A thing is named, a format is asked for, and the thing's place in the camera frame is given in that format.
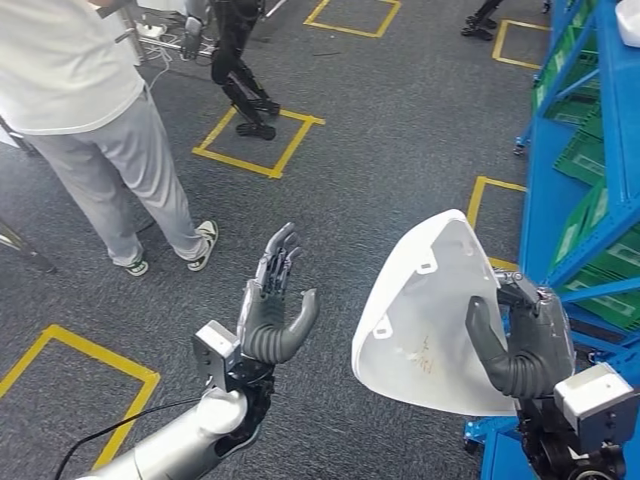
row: white sneaker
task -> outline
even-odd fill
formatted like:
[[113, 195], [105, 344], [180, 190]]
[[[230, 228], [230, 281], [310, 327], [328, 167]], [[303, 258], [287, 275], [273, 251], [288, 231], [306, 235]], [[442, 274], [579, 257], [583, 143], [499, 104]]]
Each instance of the white sneaker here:
[[149, 263], [146, 260], [140, 259], [137, 262], [134, 262], [128, 267], [125, 267], [127, 272], [130, 275], [133, 275], [134, 277], [140, 277], [146, 273], [149, 270]]
[[209, 261], [209, 257], [211, 256], [211, 252], [214, 250], [214, 247], [216, 246], [216, 242], [218, 241], [218, 226], [216, 222], [207, 220], [206, 222], [202, 222], [202, 224], [196, 228], [195, 231], [205, 237], [208, 248], [207, 251], [205, 252], [205, 255], [186, 264], [186, 267], [192, 272], [199, 272], [200, 270], [206, 267], [207, 262]]

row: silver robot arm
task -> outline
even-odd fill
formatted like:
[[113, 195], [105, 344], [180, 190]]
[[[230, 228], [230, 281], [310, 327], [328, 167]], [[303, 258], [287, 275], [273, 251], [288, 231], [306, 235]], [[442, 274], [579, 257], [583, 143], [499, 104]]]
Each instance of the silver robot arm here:
[[205, 391], [198, 405], [133, 449], [78, 480], [198, 480], [254, 443], [271, 405], [275, 365], [293, 357], [318, 313], [315, 289], [300, 314], [285, 322], [285, 293], [301, 253], [291, 223], [269, 241], [249, 280], [238, 336], [211, 321], [192, 339]]

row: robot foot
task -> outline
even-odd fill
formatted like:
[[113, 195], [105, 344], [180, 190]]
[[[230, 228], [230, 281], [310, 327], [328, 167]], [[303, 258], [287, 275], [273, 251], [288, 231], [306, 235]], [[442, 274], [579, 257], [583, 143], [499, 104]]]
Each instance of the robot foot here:
[[465, 27], [460, 30], [460, 35], [463, 37], [477, 37], [480, 40], [485, 40], [485, 42], [490, 42], [494, 39], [494, 35], [492, 33], [489, 33], [483, 28], [478, 27]]
[[264, 124], [241, 123], [235, 127], [235, 132], [241, 137], [259, 137], [263, 140], [273, 140], [275, 138], [275, 128]]
[[[478, 26], [477, 19], [475, 15], [466, 17], [466, 24], [472, 28]], [[495, 30], [498, 28], [498, 23], [495, 20], [491, 20], [491, 18], [486, 18], [484, 22], [482, 22], [482, 26], [488, 30]]]
[[266, 112], [272, 117], [277, 117], [278, 115], [280, 115], [280, 104], [272, 102], [271, 100], [257, 98], [254, 100], [249, 100], [249, 105], [260, 112]]

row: white object on shelf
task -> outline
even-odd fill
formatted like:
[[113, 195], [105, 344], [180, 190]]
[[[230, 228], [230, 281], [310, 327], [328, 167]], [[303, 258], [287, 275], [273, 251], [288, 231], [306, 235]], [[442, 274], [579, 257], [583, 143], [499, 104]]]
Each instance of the white object on shelf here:
[[466, 332], [472, 296], [491, 309], [506, 346], [499, 283], [463, 213], [449, 210], [414, 227], [371, 289], [351, 350], [358, 380], [401, 402], [462, 415], [514, 415], [494, 388]]
[[640, 0], [623, 0], [616, 5], [616, 17], [623, 42], [640, 48]]

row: black cable on floor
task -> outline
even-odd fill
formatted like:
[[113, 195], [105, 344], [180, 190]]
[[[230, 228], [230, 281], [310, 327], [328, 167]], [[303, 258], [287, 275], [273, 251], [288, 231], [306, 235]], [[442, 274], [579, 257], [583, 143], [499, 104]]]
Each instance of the black cable on floor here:
[[85, 444], [87, 442], [91, 442], [91, 440], [95, 440], [96, 438], [101, 437], [103, 435], [106, 435], [107, 433], [115, 430], [116, 428], [122, 427], [122, 425], [125, 425], [125, 424], [129, 423], [129, 422], [133, 422], [134, 420], [136, 420], [136, 419], [138, 419], [138, 418], [140, 418], [140, 417], [143, 417], [143, 416], [149, 414], [149, 413], [153, 413], [153, 412], [158, 412], [158, 411], [160, 411], [160, 410], [165, 410], [165, 408], [177, 407], [177, 406], [180, 406], [180, 405], [187, 405], [187, 404], [191, 404], [191, 403], [198, 403], [199, 401], [200, 401], [200, 397], [189, 398], [189, 399], [187, 399], [187, 400], [180, 400], [180, 401], [178, 401], [178, 402], [168, 403], [168, 404], [165, 404], [165, 405], [159, 405], [159, 406], [157, 406], [157, 407], [148, 408], [146, 410], [143, 410], [142, 412], [137, 413], [135, 415], [132, 415], [132, 416], [128, 417], [128, 418], [125, 418], [125, 419], [119, 421], [118, 423], [115, 423], [115, 424], [113, 424], [110, 427], [105, 428], [104, 430], [100, 430], [100, 432], [94, 433], [94, 434], [85, 437], [82, 440], [78, 440], [78, 442], [75, 442], [75, 444], [74, 444], [72, 447], [69, 449], [68, 452], [66, 452], [66, 455], [65, 455], [64, 458], [58, 466], [58, 469], [56, 471], [56, 475], [54, 477], [54, 480], [60, 480], [62, 478], [63, 471], [64, 471], [64, 468], [66, 466], [67, 463], [69, 463], [69, 460], [70, 460], [71, 457], [74, 453], [75, 453], [75, 450], [78, 450], [78, 447], [81, 447], [83, 444]]

